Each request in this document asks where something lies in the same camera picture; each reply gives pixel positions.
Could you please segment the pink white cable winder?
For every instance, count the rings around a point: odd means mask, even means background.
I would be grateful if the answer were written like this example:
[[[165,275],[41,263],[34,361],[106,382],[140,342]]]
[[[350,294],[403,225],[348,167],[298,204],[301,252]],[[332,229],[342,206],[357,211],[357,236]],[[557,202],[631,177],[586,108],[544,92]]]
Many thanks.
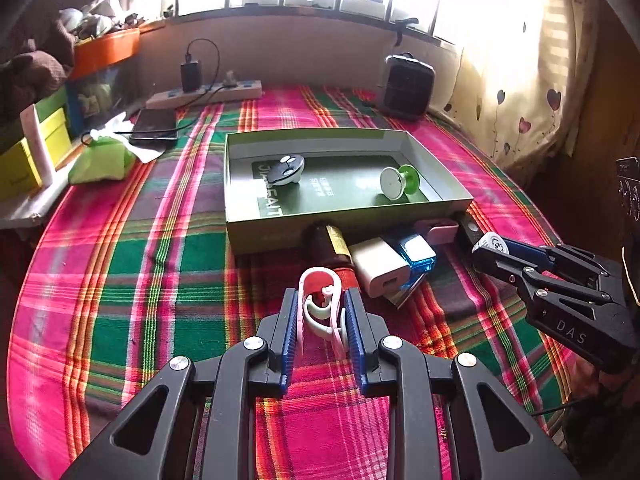
[[[342,292],[342,280],[331,269],[312,266],[300,276],[296,307],[297,348],[300,354],[305,351],[305,334],[311,332],[329,341],[337,359],[346,358],[348,336]]]

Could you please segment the white charger block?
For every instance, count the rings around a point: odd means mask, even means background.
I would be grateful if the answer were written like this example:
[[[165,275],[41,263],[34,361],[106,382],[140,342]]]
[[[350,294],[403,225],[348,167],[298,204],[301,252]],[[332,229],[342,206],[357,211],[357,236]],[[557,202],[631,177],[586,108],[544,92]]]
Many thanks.
[[[409,263],[381,237],[349,246],[361,288],[370,298],[398,292],[410,278]]]

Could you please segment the pink clip holder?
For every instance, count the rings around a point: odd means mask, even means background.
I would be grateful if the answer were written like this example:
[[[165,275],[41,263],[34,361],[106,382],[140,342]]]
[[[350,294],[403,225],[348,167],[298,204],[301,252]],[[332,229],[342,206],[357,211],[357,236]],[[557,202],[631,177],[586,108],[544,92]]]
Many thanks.
[[[449,218],[422,219],[413,223],[413,229],[432,247],[452,244],[457,237],[459,223]]]

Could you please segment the blue translucent case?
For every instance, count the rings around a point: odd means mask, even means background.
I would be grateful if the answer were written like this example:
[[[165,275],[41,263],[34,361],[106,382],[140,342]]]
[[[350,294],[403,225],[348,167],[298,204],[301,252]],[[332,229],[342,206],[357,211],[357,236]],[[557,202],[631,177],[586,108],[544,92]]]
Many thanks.
[[[406,260],[410,269],[408,281],[402,284],[397,292],[386,295],[388,301],[399,309],[423,284],[427,274],[434,269],[437,255],[426,239],[416,232],[389,235],[385,240]]]

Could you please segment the red lid small jar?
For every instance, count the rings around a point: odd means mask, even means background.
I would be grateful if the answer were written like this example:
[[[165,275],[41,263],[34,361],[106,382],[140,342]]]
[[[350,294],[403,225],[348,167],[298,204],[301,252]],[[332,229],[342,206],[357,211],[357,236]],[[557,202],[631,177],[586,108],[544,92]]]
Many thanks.
[[[308,261],[315,266],[332,270],[354,267],[342,231],[332,223],[319,222],[306,229],[304,249]]]

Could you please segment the white round small bottle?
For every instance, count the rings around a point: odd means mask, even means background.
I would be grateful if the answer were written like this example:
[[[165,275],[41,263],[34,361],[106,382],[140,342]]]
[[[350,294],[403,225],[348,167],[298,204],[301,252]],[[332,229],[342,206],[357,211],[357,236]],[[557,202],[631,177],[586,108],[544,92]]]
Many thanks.
[[[509,247],[506,240],[495,232],[485,233],[472,247],[472,252],[477,252],[480,248],[494,250],[502,254],[509,255]]]

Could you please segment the white green spool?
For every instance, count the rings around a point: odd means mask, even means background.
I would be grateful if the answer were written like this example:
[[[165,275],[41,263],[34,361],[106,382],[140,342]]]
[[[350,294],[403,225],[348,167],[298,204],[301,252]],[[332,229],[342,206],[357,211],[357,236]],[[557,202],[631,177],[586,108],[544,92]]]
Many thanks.
[[[396,202],[406,194],[412,195],[419,191],[420,174],[411,165],[385,167],[380,174],[380,188],[388,200]]]

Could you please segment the plaid bed cover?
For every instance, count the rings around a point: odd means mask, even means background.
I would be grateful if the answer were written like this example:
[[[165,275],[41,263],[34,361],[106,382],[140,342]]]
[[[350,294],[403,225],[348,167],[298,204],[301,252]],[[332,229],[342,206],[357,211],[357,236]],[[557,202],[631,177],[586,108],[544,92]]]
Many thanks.
[[[535,245],[559,241],[524,192],[452,127],[386,119],[364,92],[274,88],[207,107],[178,146],[125,180],[73,186],[32,257],[6,359],[13,443],[36,479],[58,479],[92,436],[172,356],[218,356],[253,335],[297,285],[305,256],[232,254],[224,222],[224,138],[257,129],[409,131],[474,196],[486,230]],[[427,283],[396,310],[370,301],[390,331],[438,356],[469,351],[528,410],[570,395],[568,352],[524,321],[505,284],[442,248]],[[282,401],[257,404],[261,479],[384,479],[386,399],[359,395],[350,363],[307,336]]]

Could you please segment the green cardboard box tray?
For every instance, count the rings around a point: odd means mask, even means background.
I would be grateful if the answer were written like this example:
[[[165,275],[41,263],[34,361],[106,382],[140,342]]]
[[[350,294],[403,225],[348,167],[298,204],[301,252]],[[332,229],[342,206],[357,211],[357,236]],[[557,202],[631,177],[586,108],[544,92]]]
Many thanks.
[[[302,155],[298,183],[270,186],[267,172],[285,155]],[[385,167],[411,165],[416,194],[392,202],[382,193]],[[310,226],[337,226],[363,240],[422,219],[449,218],[472,194],[413,134],[404,130],[301,128],[235,132],[224,144],[224,213],[235,255],[293,248]]]

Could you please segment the black white round gadget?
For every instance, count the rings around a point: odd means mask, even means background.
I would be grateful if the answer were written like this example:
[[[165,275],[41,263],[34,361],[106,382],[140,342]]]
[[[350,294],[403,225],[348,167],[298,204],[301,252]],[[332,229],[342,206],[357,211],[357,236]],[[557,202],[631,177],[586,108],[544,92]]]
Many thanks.
[[[302,155],[282,156],[267,172],[267,183],[270,186],[285,186],[298,183],[305,169]]]

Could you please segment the heart pattern curtain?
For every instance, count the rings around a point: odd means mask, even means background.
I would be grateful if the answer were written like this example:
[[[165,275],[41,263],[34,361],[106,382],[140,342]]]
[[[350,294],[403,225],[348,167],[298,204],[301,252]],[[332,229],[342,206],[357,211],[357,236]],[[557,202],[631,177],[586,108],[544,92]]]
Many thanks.
[[[436,34],[459,53],[440,108],[521,185],[570,152],[589,82],[599,0],[440,0]]]

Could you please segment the small grey fan heater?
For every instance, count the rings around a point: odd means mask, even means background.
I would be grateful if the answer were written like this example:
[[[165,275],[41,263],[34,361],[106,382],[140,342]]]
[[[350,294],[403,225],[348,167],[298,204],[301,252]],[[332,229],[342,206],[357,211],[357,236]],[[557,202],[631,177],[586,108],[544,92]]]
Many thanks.
[[[405,120],[422,118],[431,104],[434,68],[412,54],[392,54],[385,59],[380,107],[386,114]]]

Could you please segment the green tissue pack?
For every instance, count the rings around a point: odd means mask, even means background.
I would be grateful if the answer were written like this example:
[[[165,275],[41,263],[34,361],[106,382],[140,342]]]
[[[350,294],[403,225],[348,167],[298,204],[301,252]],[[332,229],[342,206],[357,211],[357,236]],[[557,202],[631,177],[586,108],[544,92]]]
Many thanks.
[[[84,134],[81,137],[84,149],[70,170],[68,183],[78,185],[124,180],[136,159],[124,141],[123,136],[98,130]]]

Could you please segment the white power strip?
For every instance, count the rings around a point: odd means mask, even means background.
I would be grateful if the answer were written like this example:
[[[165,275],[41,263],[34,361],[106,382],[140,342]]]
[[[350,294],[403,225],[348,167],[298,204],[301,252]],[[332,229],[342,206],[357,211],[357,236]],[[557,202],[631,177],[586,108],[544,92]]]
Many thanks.
[[[155,93],[145,103],[149,110],[176,110],[186,106],[206,106],[208,103],[254,100],[262,97],[260,80],[241,80],[233,87],[215,84],[198,91],[184,93],[181,88]]]

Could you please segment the black smartphone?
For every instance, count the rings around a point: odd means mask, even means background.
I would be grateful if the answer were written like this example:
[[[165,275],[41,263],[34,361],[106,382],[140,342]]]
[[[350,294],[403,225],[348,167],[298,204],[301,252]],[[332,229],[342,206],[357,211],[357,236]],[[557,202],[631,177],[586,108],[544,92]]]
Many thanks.
[[[129,141],[140,146],[174,144],[178,140],[176,113],[173,110],[140,110]]]

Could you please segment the white paper sheet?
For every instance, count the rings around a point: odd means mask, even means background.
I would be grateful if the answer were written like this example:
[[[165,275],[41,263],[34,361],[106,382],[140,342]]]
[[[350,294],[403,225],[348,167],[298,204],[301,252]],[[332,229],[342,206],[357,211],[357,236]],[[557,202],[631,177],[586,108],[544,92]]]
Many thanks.
[[[125,112],[122,112],[109,119],[101,128],[92,129],[88,133],[87,142],[111,139],[122,144],[125,151],[142,164],[158,159],[171,147],[171,143],[168,142],[134,140],[133,133],[134,123],[126,118]]]

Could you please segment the black power adapter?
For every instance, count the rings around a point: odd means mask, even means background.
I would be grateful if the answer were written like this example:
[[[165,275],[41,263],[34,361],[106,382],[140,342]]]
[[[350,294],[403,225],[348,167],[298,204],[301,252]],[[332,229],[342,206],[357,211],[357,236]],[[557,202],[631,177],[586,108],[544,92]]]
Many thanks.
[[[198,91],[202,86],[202,70],[198,61],[186,60],[180,66],[181,85],[184,93]]]

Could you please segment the yellow green boxes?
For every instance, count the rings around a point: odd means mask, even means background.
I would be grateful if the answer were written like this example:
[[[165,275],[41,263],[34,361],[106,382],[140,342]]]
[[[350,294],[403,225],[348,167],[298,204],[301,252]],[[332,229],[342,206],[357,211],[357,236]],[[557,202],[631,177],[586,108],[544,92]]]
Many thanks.
[[[68,133],[67,93],[61,87],[34,104],[54,169],[72,149]],[[32,192],[41,188],[41,181],[32,160],[21,126],[20,115],[1,126],[1,199]]]

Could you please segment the white tube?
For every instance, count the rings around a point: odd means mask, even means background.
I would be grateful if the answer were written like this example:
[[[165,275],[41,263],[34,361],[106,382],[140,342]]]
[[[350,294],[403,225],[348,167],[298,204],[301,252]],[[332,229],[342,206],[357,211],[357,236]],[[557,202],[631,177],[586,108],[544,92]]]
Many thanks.
[[[30,154],[32,154],[32,160],[35,163],[40,177],[41,185],[44,188],[48,188],[53,182],[55,169],[34,104],[29,105],[29,107],[21,111],[20,121]]]

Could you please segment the orange storage bin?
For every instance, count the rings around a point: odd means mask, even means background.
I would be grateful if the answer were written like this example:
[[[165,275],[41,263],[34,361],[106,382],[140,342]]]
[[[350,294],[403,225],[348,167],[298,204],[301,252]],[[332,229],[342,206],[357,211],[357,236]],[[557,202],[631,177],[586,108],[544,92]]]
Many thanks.
[[[68,79],[81,79],[132,58],[139,48],[140,30],[137,28],[113,32],[99,39],[76,44],[75,65]]]

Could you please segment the brown cloth bag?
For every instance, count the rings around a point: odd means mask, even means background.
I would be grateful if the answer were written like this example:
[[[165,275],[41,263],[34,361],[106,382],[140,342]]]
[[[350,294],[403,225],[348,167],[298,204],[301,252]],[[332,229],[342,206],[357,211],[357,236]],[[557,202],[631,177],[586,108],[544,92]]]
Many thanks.
[[[74,68],[72,44],[44,45],[1,65],[1,122],[12,122],[29,105],[62,87]]]

